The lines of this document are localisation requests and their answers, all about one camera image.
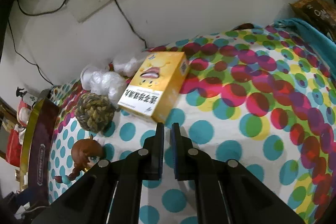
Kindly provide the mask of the yellow medicine box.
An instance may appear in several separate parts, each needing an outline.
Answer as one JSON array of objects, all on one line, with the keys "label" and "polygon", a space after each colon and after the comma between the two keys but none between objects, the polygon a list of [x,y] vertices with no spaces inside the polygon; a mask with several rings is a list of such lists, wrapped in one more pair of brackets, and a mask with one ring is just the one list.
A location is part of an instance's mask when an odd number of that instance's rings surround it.
[{"label": "yellow medicine box", "polygon": [[118,101],[118,106],[146,121],[164,123],[189,72],[184,52],[152,52]]}]

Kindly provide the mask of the brown haired doll figure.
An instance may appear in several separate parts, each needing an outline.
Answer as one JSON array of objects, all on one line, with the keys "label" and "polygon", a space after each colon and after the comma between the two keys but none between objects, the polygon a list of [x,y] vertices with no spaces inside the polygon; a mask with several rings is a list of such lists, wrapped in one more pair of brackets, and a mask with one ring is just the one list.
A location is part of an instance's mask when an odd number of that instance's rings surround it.
[{"label": "brown haired doll figure", "polygon": [[71,149],[73,169],[69,175],[55,176],[58,183],[69,184],[75,180],[81,171],[86,171],[94,166],[104,156],[102,145],[94,140],[93,135],[89,138],[78,140]]}]

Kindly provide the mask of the woven rope ball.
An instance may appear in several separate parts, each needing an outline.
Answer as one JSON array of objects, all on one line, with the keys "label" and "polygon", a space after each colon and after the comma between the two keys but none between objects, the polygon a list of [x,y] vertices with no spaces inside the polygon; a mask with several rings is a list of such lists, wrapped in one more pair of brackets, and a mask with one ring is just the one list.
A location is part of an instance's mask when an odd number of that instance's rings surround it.
[{"label": "woven rope ball", "polygon": [[115,111],[107,96],[83,93],[75,107],[75,117],[82,129],[97,134],[111,123]]}]

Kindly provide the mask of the clear plastic bag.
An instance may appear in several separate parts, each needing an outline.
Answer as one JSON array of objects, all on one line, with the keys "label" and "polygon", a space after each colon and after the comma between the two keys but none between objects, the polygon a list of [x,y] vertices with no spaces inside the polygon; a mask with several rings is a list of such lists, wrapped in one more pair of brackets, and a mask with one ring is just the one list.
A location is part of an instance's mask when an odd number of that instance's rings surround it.
[{"label": "clear plastic bag", "polygon": [[114,107],[117,107],[127,87],[126,79],[118,73],[93,65],[87,65],[81,71],[80,81],[84,90],[108,97]]}]

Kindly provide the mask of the gold tin box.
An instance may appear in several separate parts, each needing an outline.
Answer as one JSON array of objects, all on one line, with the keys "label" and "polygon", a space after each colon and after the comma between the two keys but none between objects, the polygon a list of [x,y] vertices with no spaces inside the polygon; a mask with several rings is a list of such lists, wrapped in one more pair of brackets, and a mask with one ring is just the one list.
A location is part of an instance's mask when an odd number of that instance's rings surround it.
[{"label": "gold tin box", "polygon": [[20,158],[20,190],[31,205],[49,204],[49,159],[59,107],[48,98],[38,101],[29,117]]}]

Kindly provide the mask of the polka dot bed sheet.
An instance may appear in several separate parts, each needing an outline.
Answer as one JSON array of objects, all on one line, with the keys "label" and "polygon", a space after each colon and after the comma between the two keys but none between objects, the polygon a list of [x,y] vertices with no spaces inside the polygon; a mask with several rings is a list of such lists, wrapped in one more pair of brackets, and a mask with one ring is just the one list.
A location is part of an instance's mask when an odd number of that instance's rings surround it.
[{"label": "polka dot bed sheet", "polygon": [[[335,81],[299,34],[283,28],[228,31],[161,46],[183,51],[190,71],[166,120],[163,178],[142,183],[139,223],[197,223],[194,182],[174,179],[169,129],[179,123],[213,159],[235,159],[305,223],[316,223],[335,196]],[[92,135],[110,161],[126,158],[156,125],[124,110],[105,135],[81,128],[74,115],[80,79],[53,88],[60,107],[49,159],[49,204],[69,185],[54,176],[74,167],[71,148]]]}]

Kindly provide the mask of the red paper bag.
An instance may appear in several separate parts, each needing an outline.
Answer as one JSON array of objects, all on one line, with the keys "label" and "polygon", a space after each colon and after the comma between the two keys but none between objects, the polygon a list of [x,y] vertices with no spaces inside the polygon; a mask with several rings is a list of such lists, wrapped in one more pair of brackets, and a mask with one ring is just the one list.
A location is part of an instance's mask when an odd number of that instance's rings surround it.
[{"label": "red paper bag", "polygon": [[6,147],[6,161],[15,167],[20,166],[21,150],[23,144],[22,131],[24,131],[27,127],[30,111],[31,107],[21,100],[17,109],[18,123],[14,126],[13,129],[11,129],[8,138]]}]

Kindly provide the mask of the blue cloth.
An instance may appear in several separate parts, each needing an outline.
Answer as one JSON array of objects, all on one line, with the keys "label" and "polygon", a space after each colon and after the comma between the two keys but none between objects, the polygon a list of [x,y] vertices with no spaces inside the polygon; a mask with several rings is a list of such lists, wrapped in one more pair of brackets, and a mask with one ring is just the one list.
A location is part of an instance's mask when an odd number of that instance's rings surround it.
[{"label": "blue cloth", "polygon": [[330,69],[331,75],[335,78],[335,43],[323,33],[312,27],[302,19],[290,18],[277,20],[273,23],[274,27],[289,28],[302,39],[309,43],[311,47],[319,54],[325,64]]}]

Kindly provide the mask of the brown snack packet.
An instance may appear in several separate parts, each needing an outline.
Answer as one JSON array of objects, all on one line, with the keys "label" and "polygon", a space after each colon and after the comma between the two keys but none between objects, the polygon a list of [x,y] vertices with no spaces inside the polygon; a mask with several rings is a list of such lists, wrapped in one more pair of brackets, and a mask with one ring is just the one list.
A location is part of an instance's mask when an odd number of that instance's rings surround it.
[{"label": "brown snack packet", "polygon": [[289,5],[299,18],[335,43],[335,4],[327,0],[298,0]]}]

